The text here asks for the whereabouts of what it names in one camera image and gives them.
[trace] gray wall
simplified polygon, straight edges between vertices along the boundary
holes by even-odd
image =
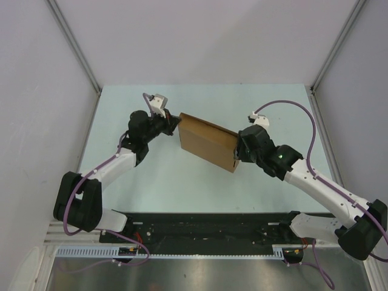
[[[97,96],[45,1],[0,1],[0,290],[43,242]]]
[[[374,0],[366,4],[317,98],[346,187],[386,204],[387,85],[388,2]],[[385,243],[378,251],[388,257]]]

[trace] white table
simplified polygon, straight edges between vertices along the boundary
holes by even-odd
[[[92,125],[81,170],[90,170],[116,150],[127,130],[131,112],[148,111],[142,93],[168,97],[166,108],[205,119],[233,131],[248,127],[247,116],[276,99],[289,99],[310,108],[305,88],[295,85],[131,85],[105,86]],[[270,119],[276,145],[288,144],[306,156],[312,128],[307,115],[288,104],[262,112]],[[185,150],[178,129],[160,135],[136,168],[118,178],[103,193],[104,207],[125,212],[326,212],[305,193],[267,176],[253,164],[240,163],[229,173]],[[330,176],[319,137],[312,163]]]

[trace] cardboard box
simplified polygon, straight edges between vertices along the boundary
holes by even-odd
[[[178,125],[182,149],[234,172],[239,161],[235,161],[234,150],[237,133],[224,129],[194,116],[181,113]]]

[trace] reflective metal surface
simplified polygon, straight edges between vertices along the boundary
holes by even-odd
[[[371,290],[363,264],[339,249],[318,249],[324,270],[336,290]],[[56,258],[56,265],[75,270],[99,259]],[[311,249],[304,261],[313,262]],[[63,290],[330,290],[318,271],[307,266],[287,267],[274,260],[154,259],[138,267],[105,263],[67,274],[54,266],[48,291]]]

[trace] white wall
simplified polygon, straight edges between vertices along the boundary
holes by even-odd
[[[0,1],[0,290],[43,242],[97,96],[43,0]]]
[[[318,104],[350,191],[388,204],[388,2],[369,1],[318,88]],[[380,254],[388,247],[380,243]],[[384,265],[385,274],[388,266]]]
[[[311,85],[355,2],[58,0],[104,85]]]

